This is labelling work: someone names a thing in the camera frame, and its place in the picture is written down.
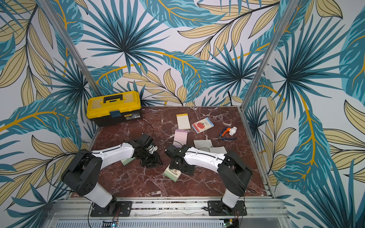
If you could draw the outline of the green red lucky memo pad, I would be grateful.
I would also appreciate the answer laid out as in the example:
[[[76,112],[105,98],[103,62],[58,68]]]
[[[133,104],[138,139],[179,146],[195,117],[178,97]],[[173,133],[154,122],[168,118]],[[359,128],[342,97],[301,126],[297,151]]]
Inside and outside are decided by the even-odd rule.
[[[170,166],[168,166],[165,171],[163,172],[163,174],[168,177],[169,179],[171,179],[174,182],[177,182],[177,180],[179,179],[180,175],[181,175],[181,171],[176,170],[176,169],[170,169]]]

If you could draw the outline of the purple flower lucky day pad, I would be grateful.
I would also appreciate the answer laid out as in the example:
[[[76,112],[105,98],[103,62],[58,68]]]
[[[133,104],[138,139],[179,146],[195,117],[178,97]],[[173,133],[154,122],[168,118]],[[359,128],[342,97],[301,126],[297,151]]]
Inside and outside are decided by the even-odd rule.
[[[187,142],[187,135],[188,135],[187,130],[176,130],[174,134],[173,145],[178,148],[181,148]]]

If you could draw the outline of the green house lucky day pad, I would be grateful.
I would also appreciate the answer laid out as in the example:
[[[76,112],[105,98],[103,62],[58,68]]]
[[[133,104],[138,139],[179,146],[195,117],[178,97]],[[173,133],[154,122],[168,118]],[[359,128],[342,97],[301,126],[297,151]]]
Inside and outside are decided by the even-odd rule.
[[[132,161],[134,161],[135,160],[135,157],[133,157],[133,158],[128,158],[128,159],[123,159],[123,160],[121,160],[121,162],[122,162],[122,164],[124,165],[124,166],[127,166],[129,163],[131,163]]]

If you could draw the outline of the torn white page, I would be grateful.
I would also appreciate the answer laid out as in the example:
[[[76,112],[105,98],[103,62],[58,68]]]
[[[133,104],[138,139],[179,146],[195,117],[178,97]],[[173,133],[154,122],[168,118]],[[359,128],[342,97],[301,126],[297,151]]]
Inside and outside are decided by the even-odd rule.
[[[210,153],[214,153],[214,154],[226,154],[227,153],[224,146],[222,146],[222,147],[210,147],[209,151],[210,151]]]

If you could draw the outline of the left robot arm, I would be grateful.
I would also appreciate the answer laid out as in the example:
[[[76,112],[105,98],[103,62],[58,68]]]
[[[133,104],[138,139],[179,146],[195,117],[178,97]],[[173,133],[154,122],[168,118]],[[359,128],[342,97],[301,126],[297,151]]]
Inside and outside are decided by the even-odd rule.
[[[139,139],[98,151],[80,150],[65,169],[61,180],[73,192],[92,201],[111,215],[117,200],[99,183],[100,171],[124,159],[136,158],[145,168],[163,165],[153,138],[142,135]]]

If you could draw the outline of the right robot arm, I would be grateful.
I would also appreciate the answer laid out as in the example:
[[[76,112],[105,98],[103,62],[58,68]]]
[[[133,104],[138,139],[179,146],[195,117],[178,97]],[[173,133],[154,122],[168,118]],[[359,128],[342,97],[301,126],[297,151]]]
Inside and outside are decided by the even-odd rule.
[[[165,154],[170,157],[170,169],[193,176],[196,167],[211,170],[222,179],[226,190],[221,199],[224,209],[234,209],[238,200],[246,193],[252,177],[252,169],[234,152],[215,154],[183,145],[169,145]]]

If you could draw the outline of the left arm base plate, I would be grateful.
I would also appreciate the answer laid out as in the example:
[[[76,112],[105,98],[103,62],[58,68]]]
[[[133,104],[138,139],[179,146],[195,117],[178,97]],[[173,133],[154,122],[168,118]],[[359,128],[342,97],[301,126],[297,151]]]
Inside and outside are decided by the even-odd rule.
[[[132,209],[131,201],[112,200],[105,208],[92,204],[91,217],[129,217]]]

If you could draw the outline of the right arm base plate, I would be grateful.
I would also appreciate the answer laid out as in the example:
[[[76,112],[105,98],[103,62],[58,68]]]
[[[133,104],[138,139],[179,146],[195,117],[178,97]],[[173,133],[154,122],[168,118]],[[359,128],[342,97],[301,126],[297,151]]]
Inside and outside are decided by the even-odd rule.
[[[239,200],[233,208],[223,204],[221,200],[207,202],[209,216],[247,216],[247,208],[243,200]]]

